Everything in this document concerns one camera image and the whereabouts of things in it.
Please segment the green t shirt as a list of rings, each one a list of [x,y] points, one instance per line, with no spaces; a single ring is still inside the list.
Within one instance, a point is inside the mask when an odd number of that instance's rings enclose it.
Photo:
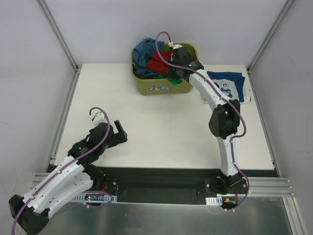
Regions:
[[[182,83],[182,78],[172,79],[169,76],[164,76],[163,74],[157,74],[153,77],[154,79],[167,79],[173,85],[179,85]]]

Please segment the right aluminium frame post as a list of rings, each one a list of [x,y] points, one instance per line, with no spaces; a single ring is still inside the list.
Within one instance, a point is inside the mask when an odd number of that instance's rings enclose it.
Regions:
[[[272,40],[273,36],[275,35],[276,31],[278,30],[280,24],[286,17],[287,13],[290,11],[291,7],[294,5],[296,0],[287,0],[285,1],[283,7],[279,11],[277,17],[275,18],[273,24],[271,25],[269,31],[267,32],[265,38],[263,39],[261,45],[259,46],[258,50],[256,51],[256,54],[254,55],[252,61],[249,63],[247,67],[247,73],[250,74],[254,67],[256,66],[259,58],[267,48],[268,44]]]

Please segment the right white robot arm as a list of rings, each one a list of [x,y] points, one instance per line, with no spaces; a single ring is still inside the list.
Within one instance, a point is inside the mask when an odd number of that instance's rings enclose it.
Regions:
[[[169,50],[172,53],[168,59],[170,77],[186,80],[199,91],[202,101],[212,110],[208,126],[218,141],[221,167],[220,177],[209,184],[210,188],[219,194],[231,193],[242,180],[234,141],[240,125],[240,102],[222,93],[203,65],[198,60],[192,60],[185,46],[172,45]]]

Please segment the red t shirt in bin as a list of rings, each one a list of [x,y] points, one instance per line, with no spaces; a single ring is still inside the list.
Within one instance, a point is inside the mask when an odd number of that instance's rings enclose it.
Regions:
[[[161,51],[160,52],[161,57],[165,60],[168,61],[170,59],[170,57],[172,56],[172,53],[170,51],[168,52],[164,52]],[[163,62],[163,60],[160,58],[159,54],[157,53],[157,51],[155,51],[152,54],[151,59],[148,61],[146,67],[156,73],[159,73],[163,76],[166,76],[168,71],[169,71],[169,66]]]

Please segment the aluminium frame post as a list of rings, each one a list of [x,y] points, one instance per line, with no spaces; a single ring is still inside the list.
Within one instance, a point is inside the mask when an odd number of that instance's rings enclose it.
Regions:
[[[65,54],[67,60],[69,61],[71,67],[73,68],[73,70],[75,72],[77,72],[79,70],[79,65],[77,64],[76,60],[74,59],[58,25],[57,22],[55,21],[53,14],[51,12],[51,10],[49,9],[47,3],[45,0],[36,0],[40,10],[42,11],[44,17],[46,18],[49,26],[51,27],[51,30],[53,32],[53,34],[55,35],[63,53]]]
[[[279,11],[277,17],[275,18],[273,24],[271,25],[269,31],[267,32],[265,38],[263,39],[261,45],[259,46],[258,50],[256,51],[256,54],[254,55],[252,61],[249,63],[247,67],[247,73],[250,74],[254,67],[256,66],[259,58],[267,48],[268,44],[272,40],[273,36],[275,35],[276,31],[278,30],[280,24],[286,17],[287,13],[290,11],[291,7],[294,5],[296,0],[287,0],[285,1],[283,7]]]

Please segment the left aluminium frame post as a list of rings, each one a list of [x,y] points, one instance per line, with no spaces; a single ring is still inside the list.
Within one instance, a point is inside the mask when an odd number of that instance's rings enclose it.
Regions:
[[[42,11],[44,17],[46,18],[49,26],[51,27],[51,30],[53,32],[53,34],[55,35],[63,53],[65,54],[67,60],[69,61],[71,67],[73,68],[73,70],[75,72],[77,72],[79,70],[79,65],[77,64],[76,60],[74,59],[58,25],[57,22],[55,21],[53,14],[51,12],[51,10],[49,9],[47,3],[45,0],[36,0],[40,10]]]

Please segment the blue t shirt in bin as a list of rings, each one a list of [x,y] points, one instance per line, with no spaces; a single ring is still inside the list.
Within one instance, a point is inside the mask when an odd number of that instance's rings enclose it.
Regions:
[[[138,78],[164,78],[160,73],[147,68],[147,64],[156,52],[156,41],[152,38],[143,39],[132,52],[134,74]]]

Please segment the olive green plastic bin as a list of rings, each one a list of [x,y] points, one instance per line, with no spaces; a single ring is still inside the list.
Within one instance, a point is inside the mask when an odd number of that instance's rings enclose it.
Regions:
[[[179,85],[173,85],[167,79],[154,79],[154,78],[138,78],[134,74],[133,60],[131,52],[131,74],[135,79],[136,87],[142,95],[153,94],[175,94],[175,93],[188,93],[192,90],[193,86],[182,80]]]

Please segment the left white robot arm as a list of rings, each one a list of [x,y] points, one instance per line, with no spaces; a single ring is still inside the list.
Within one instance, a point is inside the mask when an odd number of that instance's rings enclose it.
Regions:
[[[28,235],[37,235],[57,211],[83,193],[89,208],[106,206],[114,196],[106,192],[105,174],[93,162],[106,149],[128,140],[120,121],[114,126],[100,122],[81,141],[75,143],[64,160],[36,187],[23,196],[13,195],[9,207],[14,222],[11,234],[19,225]]]

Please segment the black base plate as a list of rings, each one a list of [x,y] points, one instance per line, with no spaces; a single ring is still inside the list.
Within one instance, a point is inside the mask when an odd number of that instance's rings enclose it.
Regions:
[[[223,176],[219,170],[123,168],[89,166],[91,190],[103,190],[120,203],[204,205],[208,198],[246,196],[249,182],[241,173]]]

